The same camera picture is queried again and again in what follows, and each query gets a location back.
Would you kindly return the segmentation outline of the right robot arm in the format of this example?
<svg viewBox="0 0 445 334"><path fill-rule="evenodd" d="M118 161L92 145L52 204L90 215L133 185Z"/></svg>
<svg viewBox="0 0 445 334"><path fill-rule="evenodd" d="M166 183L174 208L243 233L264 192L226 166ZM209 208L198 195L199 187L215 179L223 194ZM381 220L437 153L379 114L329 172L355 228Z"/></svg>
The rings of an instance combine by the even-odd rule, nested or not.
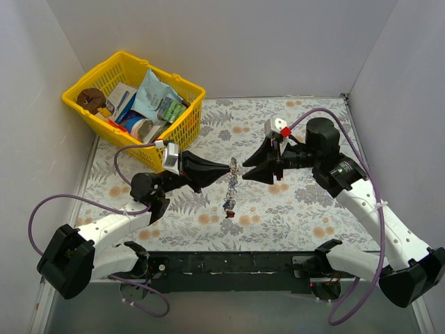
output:
<svg viewBox="0 0 445 334"><path fill-rule="evenodd" d="M406 308L437 285L444 275L444 248L431 248L418 238L382 200L364 170L340 151L340 133L327 118L306 124L305 142L290 145L285 120L272 117L265 124L261 147L244 163L245 180L273 184L286 169L310 168L316 183L346 208L375 239L384 237L384 259L355 251L333 239L319 246L302 264L322 276L344 271L371 281L395 305Z"/></svg>

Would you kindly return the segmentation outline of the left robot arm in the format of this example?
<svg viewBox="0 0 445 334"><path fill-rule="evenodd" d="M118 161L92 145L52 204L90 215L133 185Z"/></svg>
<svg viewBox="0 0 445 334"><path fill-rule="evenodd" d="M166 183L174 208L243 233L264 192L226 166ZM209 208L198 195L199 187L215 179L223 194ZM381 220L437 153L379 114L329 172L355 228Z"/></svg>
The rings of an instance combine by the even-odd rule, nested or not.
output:
<svg viewBox="0 0 445 334"><path fill-rule="evenodd" d="M64 298L72 299L98 278L121 273L147 275L149 254L134 241L120 240L158 221L170 204L166 193L189 186L199 193L230 171L188 150L168 154L160 173L137 173L131 179L131 202L108 216L73 228L59 227L37 265L38 272Z"/></svg>

